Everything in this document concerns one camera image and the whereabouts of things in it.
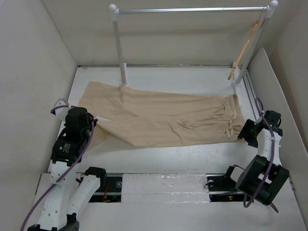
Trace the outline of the beige trousers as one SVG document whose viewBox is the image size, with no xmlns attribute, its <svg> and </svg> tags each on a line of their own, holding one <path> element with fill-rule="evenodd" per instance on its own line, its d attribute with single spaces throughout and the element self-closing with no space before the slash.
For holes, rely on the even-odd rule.
<svg viewBox="0 0 308 231">
<path fill-rule="evenodd" d="M 136 147 L 235 142 L 245 120 L 235 94 L 200 96 L 89 82 L 78 105 Z"/>
</svg>

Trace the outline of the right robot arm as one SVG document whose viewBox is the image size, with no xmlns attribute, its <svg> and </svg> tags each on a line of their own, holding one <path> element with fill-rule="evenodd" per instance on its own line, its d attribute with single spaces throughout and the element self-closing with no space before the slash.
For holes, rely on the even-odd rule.
<svg viewBox="0 0 308 231">
<path fill-rule="evenodd" d="M 267 110 L 258 121 L 247 120 L 238 135 L 249 146 L 257 148 L 257 155 L 238 176 L 229 173 L 222 179 L 225 188 L 244 194 L 244 207 L 255 200 L 275 208 L 272 201 L 289 178 L 289 171 L 279 161 L 279 144 L 282 138 L 281 114 Z"/>
</svg>

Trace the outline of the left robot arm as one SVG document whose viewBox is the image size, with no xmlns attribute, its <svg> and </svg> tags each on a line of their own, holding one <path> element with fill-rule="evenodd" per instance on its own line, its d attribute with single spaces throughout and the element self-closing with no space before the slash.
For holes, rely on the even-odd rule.
<svg viewBox="0 0 308 231">
<path fill-rule="evenodd" d="M 91 197 L 107 186 L 106 170 L 89 167 L 76 192 L 72 193 L 79 164 L 90 145 L 97 119 L 83 107 L 59 105 L 51 110 L 55 116 L 62 112 L 66 113 L 62 116 L 64 129 L 51 153 L 51 185 L 27 214 L 22 230 L 41 201 L 45 202 L 41 215 L 36 224 L 28 227 L 29 231 L 79 230 L 79 219 Z"/>
</svg>

